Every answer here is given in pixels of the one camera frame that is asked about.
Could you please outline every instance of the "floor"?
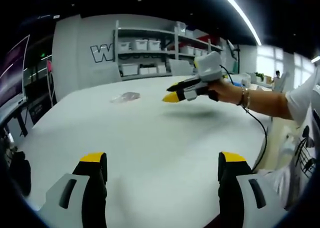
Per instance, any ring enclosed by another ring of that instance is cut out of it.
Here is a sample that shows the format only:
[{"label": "floor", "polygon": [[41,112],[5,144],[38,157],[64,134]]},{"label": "floor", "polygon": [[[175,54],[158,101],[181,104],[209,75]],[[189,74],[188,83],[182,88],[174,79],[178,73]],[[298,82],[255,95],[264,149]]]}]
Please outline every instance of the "floor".
[{"label": "floor", "polygon": [[[285,120],[281,118],[273,119],[272,126],[268,135],[266,152],[260,164],[258,165],[257,170],[274,170],[277,167],[279,148],[285,141],[286,135],[289,132],[295,136],[298,134],[299,127],[295,121]],[[290,162],[291,158],[292,157],[289,155],[283,156],[283,158],[279,161],[279,167],[287,165]]]}]

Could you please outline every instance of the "bracelet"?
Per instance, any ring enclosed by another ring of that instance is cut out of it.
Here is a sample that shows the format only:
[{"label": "bracelet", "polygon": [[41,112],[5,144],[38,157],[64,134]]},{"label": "bracelet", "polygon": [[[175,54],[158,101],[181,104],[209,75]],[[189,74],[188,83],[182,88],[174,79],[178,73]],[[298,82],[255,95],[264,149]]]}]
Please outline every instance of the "bracelet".
[{"label": "bracelet", "polygon": [[241,100],[240,100],[240,102],[237,104],[237,106],[242,105],[242,103],[244,102],[244,99],[245,99],[245,88],[242,86],[241,89],[242,89],[242,96],[241,96]]},{"label": "bracelet", "polygon": [[250,92],[248,91],[247,88],[246,88],[246,93],[248,94],[248,96],[247,96],[246,106],[245,106],[244,108],[245,108],[245,109],[248,109],[249,106],[250,106],[251,97],[250,97]]}]

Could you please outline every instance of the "white shirt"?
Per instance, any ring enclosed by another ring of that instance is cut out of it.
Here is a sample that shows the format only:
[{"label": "white shirt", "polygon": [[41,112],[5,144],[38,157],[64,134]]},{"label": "white shirt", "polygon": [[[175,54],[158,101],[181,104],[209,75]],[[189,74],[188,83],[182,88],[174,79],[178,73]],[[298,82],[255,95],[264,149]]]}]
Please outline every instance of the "white shirt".
[{"label": "white shirt", "polygon": [[[272,183],[284,207],[291,205],[299,198],[316,167],[318,148],[315,148],[317,142],[314,140],[313,111],[315,103],[320,103],[319,85],[320,72],[316,70],[304,84],[285,94],[290,114],[301,129],[295,144],[294,156],[289,165],[279,170],[258,172]],[[318,90],[318,97],[313,96],[316,90]]]}]

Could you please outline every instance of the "window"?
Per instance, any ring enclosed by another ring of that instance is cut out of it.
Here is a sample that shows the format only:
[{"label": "window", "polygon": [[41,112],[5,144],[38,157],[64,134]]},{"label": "window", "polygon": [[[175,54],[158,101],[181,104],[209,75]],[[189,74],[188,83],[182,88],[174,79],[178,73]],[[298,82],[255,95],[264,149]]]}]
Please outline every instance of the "window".
[{"label": "window", "polygon": [[302,55],[294,54],[294,88],[305,83],[315,71],[315,65]]},{"label": "window", "polygon": [[284,51],[272,46],[258,46],[256,58],[256,72],[274,77],[276,71],[284,72]]}]

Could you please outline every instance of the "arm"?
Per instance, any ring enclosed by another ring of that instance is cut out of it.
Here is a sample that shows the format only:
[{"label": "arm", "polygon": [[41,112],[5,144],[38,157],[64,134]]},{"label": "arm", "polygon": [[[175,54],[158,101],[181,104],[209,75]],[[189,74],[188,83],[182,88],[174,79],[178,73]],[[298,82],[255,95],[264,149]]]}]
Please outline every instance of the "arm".
[{"label": "arm", "polygon": [[[220,80],[210,85],[210,90],[218,93],[218,99],[222,102],[238,104],[242,97],[242,89],[231,83]],[[249,109],[272,117],[280,117],[292,120],[285,94],[263,90],[249,90]],[[247,95],[244,96],[244,104],[247,104]]]}]

